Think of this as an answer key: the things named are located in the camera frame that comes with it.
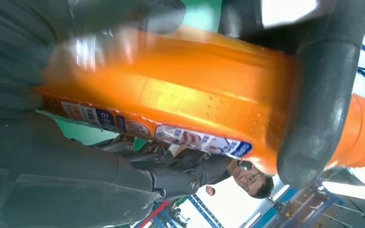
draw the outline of man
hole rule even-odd
[[[272,177],[260,172],[255,166],[244,169],[236,160],[232,160],[227,167],[227,172],[241,188],[254,198],[266,198],[273,190]]]

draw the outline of sticker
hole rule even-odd
[[[167,125],[156,128],[155,139],[205,152],[224,154],[232,158],[244,157],[252,150],[252,145],[247,142]]]
[[[125,122],[125,128],[126,132],[130,134],[150,135],[149,128],[135,121]]]
[[[117,126],[118,126],[118,129],[121,131],[121,132],[124,132],[126,133],[126,127],[125,127],[125,117],[121,116],[121,115],[118,115],[115,117],[116,120],[117,120]]]
[[[102,109],[61,101],[62,107],[69,118],[87,122],[95,127],[108,131],[117,131],[113,115]]]

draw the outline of light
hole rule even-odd
[[[323,182],[322,184],[326,189],[328,189],[328,191],[332,193],[365,200],[365,186],[354,186],[350,184],[340,184],[327,181]]]
[[[273,197],[272,199],[274,201],[277,201],[279,199],[279,197],[281,197],[287,190],[289,189],[289,185],[285,185],[283,186],[283,188],[281,188]]]
[[[256,214],[246,225],[244,228],[248,228],[250,227],[254,222],[257,221],[257,219],[261,217],[261,213],[258,212],[258,214]]]

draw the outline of machine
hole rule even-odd
[[[178,0],[0,2],[0,227],[142,220],[232,158],[295,187],[327,164],[365,164],[365,99],[352,95],[365,0],[284,27],[280,47],[259,7],[234,2],[221,34],[180,27]],[[223,36],[231,7],[252,22],[241,41]],[[122,134],[86,147],[35,108]],[[149,143],[132,153],[130,136]],[[196,156],[167,157],[170,144]]]

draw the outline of bolt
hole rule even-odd
[[[127,150],[127,151],[132,151],[132,150],[134,150],[134,145],[133,145],[133,144],[127,144],[127,145],[126,145],[126,150]]]
[[[193,179],[191,181],[190,187],[194,191],[198,190],[198,188],[199,188],[199,181],[198,181],[198,179]]]
[[[155,159],[154,159],[154,162],[155,163],[162,163],[163,162],[163,158],[161,156],[157,156]]]

